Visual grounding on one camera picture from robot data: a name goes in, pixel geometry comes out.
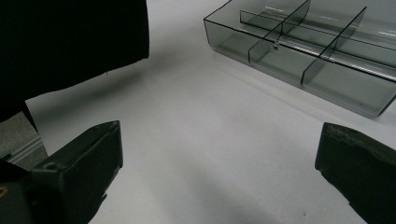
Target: white table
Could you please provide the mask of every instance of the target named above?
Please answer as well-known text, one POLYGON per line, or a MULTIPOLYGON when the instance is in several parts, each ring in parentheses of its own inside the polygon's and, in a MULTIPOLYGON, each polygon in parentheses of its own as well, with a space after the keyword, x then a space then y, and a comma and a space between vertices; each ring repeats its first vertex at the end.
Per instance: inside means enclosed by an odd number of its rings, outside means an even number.
POLYGON ((91 223, 364 223, 315 170, 321 127, 396 148, 396 103, 367 119, 217 54, 203 18, 225 2, 148 0, 149 59, 27 102, 49 154, 120 120, 124 167, 91 223))

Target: clear plastic tray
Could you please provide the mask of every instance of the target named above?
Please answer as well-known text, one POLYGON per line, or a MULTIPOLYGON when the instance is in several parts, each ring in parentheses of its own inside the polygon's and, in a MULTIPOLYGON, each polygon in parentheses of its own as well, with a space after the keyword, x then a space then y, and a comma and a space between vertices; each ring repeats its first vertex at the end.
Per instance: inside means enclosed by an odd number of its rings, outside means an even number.
POLYGON ((368 7, 328 2, 230 1, 204 19, 209 45, 328 101, 377 117, 396 98, 394 24, 383 22, 377 10, 365 17, 368 7))

